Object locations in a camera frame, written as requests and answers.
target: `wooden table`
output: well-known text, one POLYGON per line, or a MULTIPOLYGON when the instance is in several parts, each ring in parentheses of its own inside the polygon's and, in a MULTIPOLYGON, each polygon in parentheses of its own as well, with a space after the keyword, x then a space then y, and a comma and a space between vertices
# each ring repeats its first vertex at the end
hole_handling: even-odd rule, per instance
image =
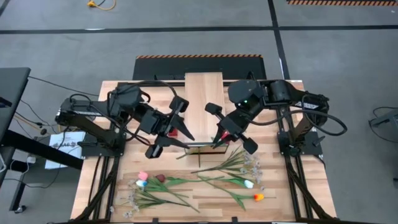
MULTIPOLYGON (((99 100, 105 100, 106 93, 115 89, 118 82, 121 81, 104 81, 101 87, 99 100)), ((297 89, 303 89, 303 83, 301 81, 294 80, 291 82, 297 89)), ((227 89, 228 87, 223 87, 225 102, 224 109, 226 113, 230 113, 232 110, 234 110, 234 105, 228 100, 227 89)), ((167 87, 142 87, 142 90, 150 94, 152 98, 150 105, 157 107, 159 111, 164 113, 170 111, 169 103, 172 99, 172 92, 167 87)), ((183 98, 185 97, 184 87, 175 87, 175 90, 179 96, 183 98)), ((255 121, 264 122, 274 118, 275 111, 264 110, 255 119, 255 121)), ((297 124, 301 118, 301 114, 293 115, 294 123, 297 124)), ((104 118, 97 118, 96 123, 103 128, 109 127, 109 122, 104 118)), ((128 128, 133 130, 136 129, 137 123, 131 122, 128 128)), ((121 205, 126 201, 125 199, 121 198, 127 197, 129 193, 129 187, 127 186, 127 183, 131 179, 136 179, 137 173, 140 170, 144 170, 150 175, 164 174, 166 176, 186 179, 196 179, 196 175, 191 174, 190 172, 193 170, 198 170, 197 156, 191 155, 186 156, 183 159, 176 160, 176 157, 181 156, 184 153, 183 149, 181 148, 167 147, 164 149, 160 158, 149 160, 144 155, 147 146, 139 144, 139 142, 136 140, 128 142, 125 153, 120 160, 113 203, 115 211, 111 216, 111 221, 151 222, 153 218, 159 218, 160 222, 230 222, 231 217, 237 217, 238 220, 242 222, 294 221, 295 217, 292 200, 290 197, 289 184, 287 181, 285 161, 279 153, 279 146, 276 138, 276 133, 278 130, 279 127, 276 123, 269 126, 250 125, 246 131, 246 136, 253 138, 253 140, 255 140, 259 145, 255 155, 261 158, 260 165, 261 170, 264 173, 262 176, 261 185, 265 186, 265 191, 261 192, 260 185, 255 185, 254 189, 242 189, 234 184, 214 181, 214 184, 229 189, 237 194, 252 195, 263 193, 265 199, 260 202, 244 200, 244 204, 247 209, 246 211, 239 207, 238 204, 224 191, 216 189, 206 183, 199 182, 176 185, 171 189, 179 192, 180 194, 189 196, 187 202, 199 209, 200 213, 197 213, 189 207, 165 204, 143 209, 139 213, 134 214, 134 216, 130 219, 124 218, 123 213, 131 210, 132 208, 128 205, 128 203, 121 205)), ((143 136, 148 137, 150 140, 154 140, 155 138, 155 136, 143 136)), ((236 142, 230 146, 230 149, 234 149, 238 145, 240 145, 240 143, 236 142)), ((230 152, 231 150, 229 150, 227 154, 202 155, 201 169, 213 167, 222 163, 229 156, 230 152)), ((96 157, 88 158, 84 161, 71 218, 79 215, 87 205, 96 161, 96 157)), ((327 213, 329 213, 331 216, 335 216, 335 208, 323 164, 313 156, 302 156, 302 162, 309 191, 327 213)), ((97 184, 100 178, 99 173, 101 170, 101 164, 102 162, 98 168, 93 194, 96 192, 97 184)), ((218 171, 212 171, 204 172, 202 174, 210 177, 217 177, 222 173, 218 171)), ((298 189, 297 192, 301 214, 304 217, 305 207, 303 204, 302 195, 298 189)), ((164 198, 175 200, 172 196, 170 197, 170 195, 165 195, 164 193, 158 194, 164 198)), ((107 198, 108 193, 105 193, 103 197, 103 203, 101 204, 102 209, 99 217, 104 216, 107 198)))

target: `concrete floor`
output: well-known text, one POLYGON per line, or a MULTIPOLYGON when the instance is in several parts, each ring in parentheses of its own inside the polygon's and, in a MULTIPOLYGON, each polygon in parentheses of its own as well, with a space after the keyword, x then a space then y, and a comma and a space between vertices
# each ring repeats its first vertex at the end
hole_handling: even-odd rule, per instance
MULTIPOLYGON (((280 26, 398 23, 396 7, 274 2, 280 26)), ((110 4, 107 0, 104 7, 110 4)), ((11 0, 0 17, 0 30, 271 24, 267 1, 260 0, 118 0, 109 12, 87 9, 81 0, 42 0, 40 4, 11 0)), ((303 80, 307 90, 329 97, 330 114, 348 126, 345 135, 328 136, 322 142, 338 216, 397 223, 398 189, 392 178, 398 176, 398 148, 375 137, 368 120, 377 106, 398 106, 398 31, 282 31, 281 36, 291 79, 303 80)), ((130 80, 136 55, 145 54, 262 54, 268 77, 282 78, 273 31, 0 35, 0 47, 0 67, 30 67, 34 77, 91 93, 99 92, 103 80, 130 80)), ((30 80, 22 98, 43 119, 54 123, 58 107, 70 94, 30 80)), ((36 120, 25 105, 18 111, 36 120)), ((38 135, 29 126, 25 128, 38 135)), ((334 128, 331 121, 326 128, 334 128)), ((23 134, 15 123, 11 129, 23 134)), ((398 140, 387 125, 377 131, 398 140)), ((2 223, 68 220, 77 181, 77 173, 62 170, 60 180, 49 189, 26 189, 22 201, 29 209, 18 215, 8 212, 16 183, 5 181, 0 190, 0 217, 6 217, 2 223)))

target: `black table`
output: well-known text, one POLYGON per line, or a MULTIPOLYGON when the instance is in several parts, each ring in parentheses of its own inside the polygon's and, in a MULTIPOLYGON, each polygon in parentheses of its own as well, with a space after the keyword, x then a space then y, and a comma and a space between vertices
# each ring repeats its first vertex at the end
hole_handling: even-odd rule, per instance
MULTIPOLYGON (((81 170, 83 160, 8 130, 27 85, 29 73, 30 68, 0 68, 0 97, 12 103, 11 106, 0 108, 0 155, 4 159, 5 166, 9 169, 15 150, 20 149, 29 154, 34 154, 44 159, 81 170)), ((13 170, 21 171, 21 166, 19 166, 20 169, 14 168, 14 165, 18 167, 18 163, 22 162, 15 161, 12 166, 13 170)), ((6 176, 6 172, 5 170, 0 173, 0 187, 6 176)), ((24 187, 25 184, 20 182, 16 192, 16 197, 18 198, 14 197, 13 201, 18 202, 21 199, 24 187)), ((15 206, 17 204, 19 203, 13 202, 10 210, 16 211, 15 206)))

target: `wooden board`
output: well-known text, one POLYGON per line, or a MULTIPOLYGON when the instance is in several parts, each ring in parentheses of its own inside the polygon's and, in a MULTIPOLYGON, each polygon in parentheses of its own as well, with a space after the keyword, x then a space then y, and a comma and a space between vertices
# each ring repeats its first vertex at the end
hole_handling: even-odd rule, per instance
MULTIPOLYGON (((106 99, 106 93, 113 90, 117 86, 117 81, 103 82, 99 100, 106 99)), ((303 89, 301 81, 294 81, 292 84, 297 89, 303 89)), ((158 107, 163 112, 169 112, 168 108, 172 98, 171 91, 166 87, 145 87, 142 88, 145 92, 151 95, 151 105, 158 107)), ((184 97, 184 87, 176 87, 177 93, 184 97)), ((234 105, 229 102, 228 87, 224 87, 224 102, 226 113, 234 110, 234 105)), ((264 122, 275 118, 275 111, 264 110, 255 121, 264 122)), ((293 116, 294 122, 297 124, 301 119, 301 115, 293 116)), ((96 122, 102 127, 109 126, 103 118, 96 119, 96 122)), ((131 123, 129 128, 135 129, 136 123, 131 123)), ((178 205, 160 205, 152 208, 147 208, 135 214, 133 218, 123 218, 123 213, 131 209, 128 205, 121 205, 125 202, 123 197, 128 194, 127 183, 131 179, 135 179, 140 170, 147 171, 150 175, 165 174, 172 177, 181 177, 188 179, 195 179, 195 175, 190 172, 198 169, 197 156, 186 156, 183 159, 176 160, 175 158, 183 154, 183 149, 177 147, 168 147, 163 151, 159 159, 146 159, 144 152, 146 147, 139 144, 137 141, 131 141, 126 146, 125 154, 121 158, 119 166, 118 180, 116 184, 116 193, 114 198, 115 212, 112 214, 112 222, 151 222, 154 217, 159 218, 160 222, 230 222, 232 216, 238 217, 239 221, 294 221, 294 213, 292 208, 292 201, 290 198, 290 190, 287 182, 287 173, 285 169, 284 158, 279 154, 279 146, 276 139, 276 132, 279 128, 277 124, 270 126, 254 126, 250 125, 246 131, 248 137, 253 138, 259 149, 255 155, 261 158, 260 166, 264 175, 262 176, 262 185, 265 186, 265 199, 260 202, 252 200, 245 200, 244 204, 247 208, 245 212, 242 208, 237 206, 234 200, 226 195, 224 192, 215 189, 206 183, 183 184, 173 187, 174 190, 181 194, 189 196, 187 201, 199 209, 200 213, 195 212, 191 208, 185 208, 178 205)), ((201 168, 213 167, 222 163, 226 155, 202 155, 201 168)), ((78 189, 76 192, 75 203, 71 218, 79 215, 86 207, 88 202, 88 194, 94 167, 97 158, 86 159, 83 164, 83 169, 80 176, 78 189)), ((307 185, 309 191, 315 197, 317 202, 325 209, 327 213, 335 216, 335 208, 330 194, 330 189, 323 164, 316 160, 313 156, 302 156, 303 169, 307 178, 307 185)), ((203 175, 218 176, 217 172, 206 172, 203 175)), ((251 195, 261 193, 260 185, 255 185, 252 190, 240 189, 233 184, 226 184, 221 182, 214 182, 232 192, 243 195, 251 195)), ((169 195, 161 195, 162 197, 170 198, 169 195)), ((104 215, 105 201, 107 195, 104 196, 102 203, 103 210, 101 215, 104 215)), ((303 200, 299 194, 301 214, 305 216, 305 208, 303 200)))
POLYGON ((223 108, 223 74, 218 73, 186 73, 185 99, 189 107, 184 113, 184 123, 195 138, 186 138, 185 142, 212 142, 211 137, 217 133, 218 118, 205 111, 207 103, 214 103, 223 108))

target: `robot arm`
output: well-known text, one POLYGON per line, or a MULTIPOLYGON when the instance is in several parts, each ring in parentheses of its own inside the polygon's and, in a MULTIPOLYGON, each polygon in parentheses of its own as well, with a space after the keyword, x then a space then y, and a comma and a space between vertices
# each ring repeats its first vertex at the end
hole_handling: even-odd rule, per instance
POLYGON ((102 146, 109 150, 121 147, 126 138, 122 134, 128 132, 133 137, 137 137, 138 130, 147 134, 157 135, 155 143, 149 145, 146 156, 149 159, 158 158, 163 147, 170 145, 189 148, 186 144, 177 139, 169 138, 167 135, 174 128, 194 140, 183 122, 183 118, 178 114, 185 112, 189 102, 175 94, 169 108, 172 112, 164 114, 148 105, 150 96, 143 92, 137 84, 124 85, 117 87, 114 91, 108 93, 106 101, 91 101, 87 96, 86 100, 76 100, 74 96, 67 98, 61 105, 60 111, 55 118, 58 124, 64 126, 76 126, 88 134, 94 136, 102 146), (117 128, 119 133, 113 130, 105 130, 86 116, 104 116, 108 118, 117 128), (125 127, 128 122, 135 119, 140 123, 136 133, 131 133, 125 127))
POLYGON ((213 103, 206 105, 206 111, 217 116, 220 121, 217 124, 218 132, 214 138, 214 147, 218 147, 226 141, 243 141, 243 147, 247 152, 254 153, 258 145, 247 138, 243 132, 249 124, 269 125, 278 122, 284 116, 293 113, 303 113, 304 117, 299 124, 289 130, 290 143, 297 145, 303 143, 303 137, 313 128, 320 127, 327 121, 329 110, 328 98, 323 95, 315 95, 306 91, 300 91, 285 80, 239 80, 228 88, 229 100, 235 104, 236 109, 223 116, 222 108, 213 103), (256 123, 253 119, 264 109, 275 110, 280 107, 295 106, 301 110, 287 112, 283 117, 266 123, 256 123), (221 141, 225 132, 229 134, 221 141))

